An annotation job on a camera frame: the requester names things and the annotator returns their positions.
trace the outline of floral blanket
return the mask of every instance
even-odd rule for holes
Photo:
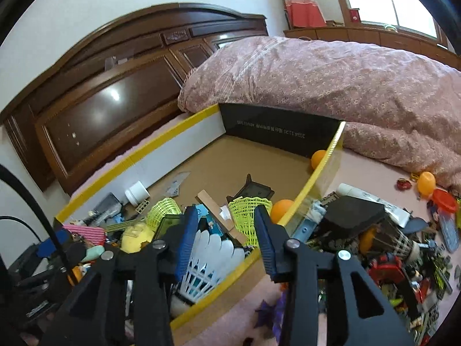
[[[253,37],[193,70],[178,105],[280,106],[347,121],[344,146],[461,190],[461,72],[372,44]]]

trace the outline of white tube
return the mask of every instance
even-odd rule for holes
[[[371,202],[380,203],[384,205],[384,209],[390,216],[390,218],[401,228],[404,228],[410,219],[410,214],[397,206],[388,203],[375,195],[368,194],[366,191],[341,183],[335,191],[338,196],[352,196],[354,198],[365,199]]]

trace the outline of orange toy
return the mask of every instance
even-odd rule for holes
[[[315,170],[317,166],[319,166],[320,162],[322,161],[323,157],[325,156],[326,150],[319,149],[316,151],[311,157],[311,166],[312,169]]]
[[[423,172],[418,179],[418,191],[428,198],[435,190],[435,177],[430,172]]]
[[[290,199],[282,199],[275,203],[271,209],[271,221],[274,224],[278,224],[278,222],[287,213],[293,203],[294,201]]]

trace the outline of red cap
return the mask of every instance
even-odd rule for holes
[[[448,213],[455,213],[458,210],[458,204],[453,196],[441,189],[435,189],[432,193],[432,200],[441,209]]]

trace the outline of black cable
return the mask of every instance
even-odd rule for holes
[[[24,221],[22,221],[21,219],[18,219],[17,217],[14,217],[14,216],[0,216],[0,220],[12,220],[12,221],[16,221],[16,222],[19,222],[20,224],[24,225],[26,228],[28,228],[33,235],[35,235],[35,238],[38,239],[39,242],[41,242],[41,239],[40,237],[38,236],[38,234],[36,232],[34,232],[34,229],[32,229],[29,225],[27,225]]]
[[[66,254],[64,253],[61,243],[59,243],[58,237],[56,237],[53,228],[48,222],[47,216],[45,216],[43,210],[40,208],[40,205],[37,203],[35,198],[32,196],[29,190],[26,189],[22,182],[19,179],[17,179],[16,176],[13,173],[11,173],[8,169],[6,169],[6,167],[4,167],[2,164],[0,164],[0,180],[5,182],[8,186],[15,190],[18,193],[18,195],[27,203],[29,208],[34,212],[35,216],[37,216],[38,221],[40,221],[41,225],[47,231],[51,241],[53,242],[53,245],[56,248],[56,251],[61,257],[61,261],[64,267],[67,269],[67,274],[69,275],[69,277],[71,277],[71,280],[74,283],[74,285],[77,285],[78,281],[75,277],[74,272],[72,271],[73,267],[71,267],[71,265],[69,264],[69,260]]]

